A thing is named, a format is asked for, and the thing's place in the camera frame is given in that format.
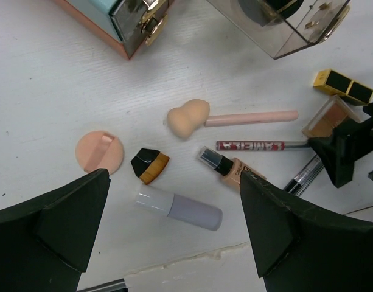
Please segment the black silver eyeliner pen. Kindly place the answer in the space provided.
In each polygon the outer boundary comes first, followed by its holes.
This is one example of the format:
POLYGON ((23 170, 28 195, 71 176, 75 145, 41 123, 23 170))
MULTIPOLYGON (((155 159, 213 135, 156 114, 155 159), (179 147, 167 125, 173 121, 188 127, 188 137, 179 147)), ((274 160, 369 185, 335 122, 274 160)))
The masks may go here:
POLYGON ((318 155, 312 157, 307 165, 284 187, 284 191, 301 197, 311 183, 324 169, 324 164, 318 155))

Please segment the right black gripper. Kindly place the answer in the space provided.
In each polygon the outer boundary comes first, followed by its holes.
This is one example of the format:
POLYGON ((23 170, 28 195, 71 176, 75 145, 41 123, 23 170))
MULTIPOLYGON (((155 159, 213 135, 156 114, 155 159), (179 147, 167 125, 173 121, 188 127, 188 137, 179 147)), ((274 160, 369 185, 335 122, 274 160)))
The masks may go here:
MULTIPOLYGON (((363 112, 373 120, 373 102, 363 112)), ((309 146, 321 158, 332 184, 340 188, 352 181, 355 162, 373 151, 373 121, 345 121, 329 137, 310 138, 309 146)), ((368 177, 373 181, 373 171, 368 177)))

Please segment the red lip gloss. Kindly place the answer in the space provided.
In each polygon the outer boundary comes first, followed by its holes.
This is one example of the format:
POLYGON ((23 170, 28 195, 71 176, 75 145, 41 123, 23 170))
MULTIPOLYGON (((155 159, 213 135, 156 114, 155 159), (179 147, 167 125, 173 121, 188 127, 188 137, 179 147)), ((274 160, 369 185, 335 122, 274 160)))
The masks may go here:
POLYGON ((308 141, 217 141, 217 151, 285 151, 309 148, 308 141))

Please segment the teal orange drawer organizer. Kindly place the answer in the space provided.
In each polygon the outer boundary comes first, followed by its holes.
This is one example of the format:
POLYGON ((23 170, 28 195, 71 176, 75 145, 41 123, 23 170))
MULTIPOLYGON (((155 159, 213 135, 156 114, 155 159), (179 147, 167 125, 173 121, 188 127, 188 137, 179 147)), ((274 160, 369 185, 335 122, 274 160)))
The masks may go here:
POLYGON ((74 1, 55 3, 118 54, 129 60, 150 46, 167 23, 172 1, 74 1))

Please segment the round black compact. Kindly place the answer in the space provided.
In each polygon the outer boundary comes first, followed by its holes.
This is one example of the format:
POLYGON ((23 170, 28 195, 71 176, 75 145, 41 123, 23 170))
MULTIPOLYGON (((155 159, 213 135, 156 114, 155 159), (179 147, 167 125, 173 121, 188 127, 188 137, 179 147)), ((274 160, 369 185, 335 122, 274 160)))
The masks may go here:
POLYGON ((237 1, 245 16, 261 27, 281 23, 284 19, 294 15, 303 2, 303 0, 237 1))

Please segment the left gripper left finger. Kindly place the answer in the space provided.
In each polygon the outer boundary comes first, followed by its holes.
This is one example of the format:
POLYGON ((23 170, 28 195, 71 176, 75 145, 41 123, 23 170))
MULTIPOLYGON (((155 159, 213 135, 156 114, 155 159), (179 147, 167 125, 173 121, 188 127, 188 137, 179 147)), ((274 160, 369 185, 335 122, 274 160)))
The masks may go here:
POLYGON ((76 291, 109 188, 108 170, 98 169, 0 210, 0 291, 76 291))

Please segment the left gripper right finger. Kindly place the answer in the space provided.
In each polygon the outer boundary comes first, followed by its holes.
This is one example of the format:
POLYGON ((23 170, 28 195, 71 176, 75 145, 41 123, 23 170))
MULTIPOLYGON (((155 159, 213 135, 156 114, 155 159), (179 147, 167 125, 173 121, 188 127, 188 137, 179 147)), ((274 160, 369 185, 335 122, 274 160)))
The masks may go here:
POLYGON ((240 197, 267 291, 373 291, 373 222, 285 192, 250 171, 240 197))

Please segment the pink tube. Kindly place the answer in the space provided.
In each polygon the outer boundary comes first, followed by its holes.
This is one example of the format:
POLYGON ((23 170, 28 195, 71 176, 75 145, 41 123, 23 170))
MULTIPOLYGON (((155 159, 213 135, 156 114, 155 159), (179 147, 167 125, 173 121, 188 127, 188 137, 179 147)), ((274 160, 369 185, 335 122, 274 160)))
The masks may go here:
POLYGON ((291 122, 298 119, 298 111, 273 111, 264 113, 245 113, 210 116, 206 127, 225 127, 232 125, 249 125, 257 123, 291 122))

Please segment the eyeshadow palette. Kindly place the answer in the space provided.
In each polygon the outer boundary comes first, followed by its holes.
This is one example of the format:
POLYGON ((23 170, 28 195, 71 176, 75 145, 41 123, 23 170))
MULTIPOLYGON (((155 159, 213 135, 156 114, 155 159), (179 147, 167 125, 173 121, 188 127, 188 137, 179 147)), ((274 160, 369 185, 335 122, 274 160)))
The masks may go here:
POLYGON ((338 95, 330 96, 310 122, 302 129, 307 138, 329 137, 345 120, 361 123, 360 117, 338 95))

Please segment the clear drawer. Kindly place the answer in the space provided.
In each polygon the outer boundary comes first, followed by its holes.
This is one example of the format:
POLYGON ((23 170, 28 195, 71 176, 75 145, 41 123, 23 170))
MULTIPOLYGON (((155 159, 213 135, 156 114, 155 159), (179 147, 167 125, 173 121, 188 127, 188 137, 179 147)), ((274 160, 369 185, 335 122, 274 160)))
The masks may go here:
POLYGON ((209 3, 275 60, 324 42, 350 10, 349 1, 303 0, 291 17, 279 24, 261 27, 245 16, 237 1, 241 0, 209 3))

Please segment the black gold lipstick case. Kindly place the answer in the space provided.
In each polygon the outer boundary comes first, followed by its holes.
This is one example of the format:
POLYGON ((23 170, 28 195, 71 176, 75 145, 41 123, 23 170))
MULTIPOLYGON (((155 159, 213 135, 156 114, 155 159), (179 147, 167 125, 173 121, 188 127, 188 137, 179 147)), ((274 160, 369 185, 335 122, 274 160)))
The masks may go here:
POLYGON ((330 96, 338 95, 353 106, 368 105, 373 97, 373 89, 351 79, 333 69, 319 71, 313 87, 330 96))

